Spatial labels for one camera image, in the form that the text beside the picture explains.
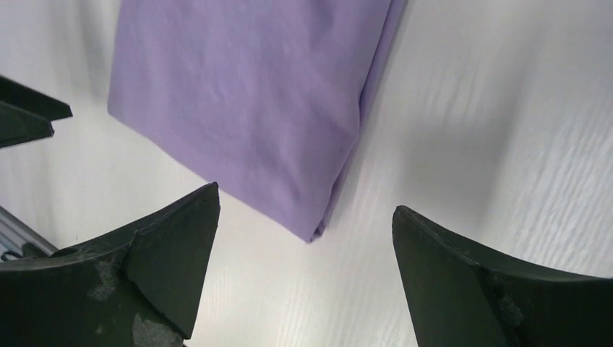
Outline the lavender t-shirt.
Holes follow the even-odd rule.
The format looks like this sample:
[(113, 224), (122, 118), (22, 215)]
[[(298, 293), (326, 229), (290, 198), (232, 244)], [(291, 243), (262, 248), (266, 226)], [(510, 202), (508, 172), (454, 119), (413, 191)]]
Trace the lavender t-shirt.
[(300, 239), (322, 235), (404, 1), (123, 1), (108, 112)]

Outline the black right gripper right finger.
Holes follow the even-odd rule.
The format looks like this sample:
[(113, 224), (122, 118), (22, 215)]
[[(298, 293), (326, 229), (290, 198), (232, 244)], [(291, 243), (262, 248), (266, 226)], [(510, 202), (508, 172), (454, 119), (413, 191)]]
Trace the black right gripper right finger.
[(612, 280), (537, 265), (398, 206), (393, 246), (420, 346), (610, 346)]

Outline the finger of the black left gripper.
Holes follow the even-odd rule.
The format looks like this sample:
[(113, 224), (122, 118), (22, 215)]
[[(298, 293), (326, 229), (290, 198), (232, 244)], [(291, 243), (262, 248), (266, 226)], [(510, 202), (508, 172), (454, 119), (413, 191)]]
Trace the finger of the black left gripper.
[(1, 77), (2, 148), (52, 137), (52, 122), (70, 117), (68, 104)]

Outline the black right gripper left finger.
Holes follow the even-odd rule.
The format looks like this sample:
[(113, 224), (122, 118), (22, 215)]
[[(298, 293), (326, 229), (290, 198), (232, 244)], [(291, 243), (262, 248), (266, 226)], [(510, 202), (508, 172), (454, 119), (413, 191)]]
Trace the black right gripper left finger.
[(182, 346), (220, 215), (218, 185), (46, 257), (1, 264), (3, 346)]

